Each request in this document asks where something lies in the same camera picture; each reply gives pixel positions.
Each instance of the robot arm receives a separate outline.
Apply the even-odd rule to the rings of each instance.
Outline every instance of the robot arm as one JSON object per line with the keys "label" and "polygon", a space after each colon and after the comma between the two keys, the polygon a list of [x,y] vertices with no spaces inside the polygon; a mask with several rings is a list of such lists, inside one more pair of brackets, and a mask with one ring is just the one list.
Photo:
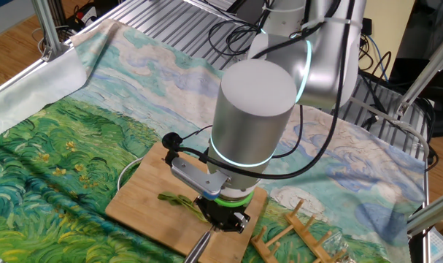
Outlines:
{"label": "robot arm", "polygon": [[[329,21],[305,41],[277,48],[259,59],[240,61],[226,71],[207,154],[181,148],[182,139],[176,134],[164,137],[163,144],[169,149],[166,163],[176,177],[200,193],[195,203],[217,229],[242,232],[249,220],[244,210],[260,178],[286,179],[307,171],[331,140],[337,115],[323,149],[307,166],[286,175],[262,174],[295,103],[331,108],[347,101],[353,92],[365,1],[312,1],[309,17],[311,23],[322,21],[336,1],[339,5],[333,17],[326,18]],[[286,41],[291,40],[260,34],[249,57]],[[183,161],[177,151],[195,153],[208,161],[209,174]]]}
{"label": "robot arm", "polygon": [[[330,6],[329,0],[312,1],[309,14],[309,23],[323,21],[326,10]],[[342,49],[341,40],[344,33],[344,24],[350,1],[341,1],[335,15],[328,19],[306,41],[280,48],[264,55],[262,58],[281,66],[294,79],[297,87],[297,102],[319,108],[331,109],[336,102],[338,92],[339,59]],[[358,76],[359,42],[365,0],[354,3],[353,18],[350,20],[350,33],[347,41],[347,57],[344,66],[344,87],[341,105],[343,105],[354,91]],[[268,47],[288,40],[288,37],[275,35],[282,31],[282,24],[272,25],[267,21],[269,30],[273,34],[259,34],[253,40],[248,58]]]}

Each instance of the green vegetable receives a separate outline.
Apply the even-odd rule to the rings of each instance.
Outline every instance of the green vegetable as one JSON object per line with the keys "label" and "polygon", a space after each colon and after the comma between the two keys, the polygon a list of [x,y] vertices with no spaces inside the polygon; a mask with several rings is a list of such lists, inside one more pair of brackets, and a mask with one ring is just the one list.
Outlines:
{"label": "green vegetable", "polygon": [[158,195],[159,200],[168,201],[171,205],[183,205],[187,210],[189,210],[194,216],[196,216],[200,221],[207,222],[204,215],[193,205],[193,202],[188,199],[188,197],[181,194],[175,195],[170,191],[164,191]]}

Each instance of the painted fabric tablecloth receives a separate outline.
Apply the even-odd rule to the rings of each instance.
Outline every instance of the painted fabric tablecloth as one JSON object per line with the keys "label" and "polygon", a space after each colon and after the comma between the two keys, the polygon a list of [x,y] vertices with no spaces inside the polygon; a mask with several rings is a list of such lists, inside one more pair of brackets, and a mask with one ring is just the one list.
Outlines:
{"label": "painted fabric tablecloth", "polygon": [[[0,257],[11,263],[181,262],[104,210],[125,165],[167,132],[184,135],[211,124],[223,73],[113,20],[72,41],[87,83],[0,135]],[[276,153],[293,147],[299,121],[297,107]],[[272,160],[267,172],[303,167],[330,124],[330,115],[305,107],[300,147]],[[203,150],[208,138],[204,131],[184,144]],[[330,253],[346,247],[357,262],[410,262],[405,222],[424,200],[423,170],[421,161],[339,121],[310,171],[261,183],[271,199],[256,231],[267,225],[265,240],[275,236],[287,225],[282,215],[303,198],[298,216],[306,221],[317,213],[311,233],[334,233],[324,245]],[[280,262],[315,259],[294,233],[282,244]],[[243,262],[262,260],[249,246]]]}

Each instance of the wooden cutting board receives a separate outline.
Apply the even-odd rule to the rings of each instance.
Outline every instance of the wooden cutting board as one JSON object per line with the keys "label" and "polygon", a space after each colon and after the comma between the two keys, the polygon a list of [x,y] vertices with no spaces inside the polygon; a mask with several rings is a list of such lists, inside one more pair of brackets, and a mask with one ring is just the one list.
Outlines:
{"label": "wooden cutting board", "polygon": [[[137,171],[106,207],[106,214],[187,255],[211,226],[201,222],[183,206],[172,206],[157,198],[164,191],[182,194],[192,200],[199,195],[171,174],[170,167],[164,162],[166,153],[167,149],[160,142],[154,144]],[[206,164],[198,159],[184,153],[180,155],[201,171],[207,171]],[[214,233],[199,262],[241,262],[266,197],[265,190],[256,188],[245,211],[250,216],[250,222],[243,233]]]}

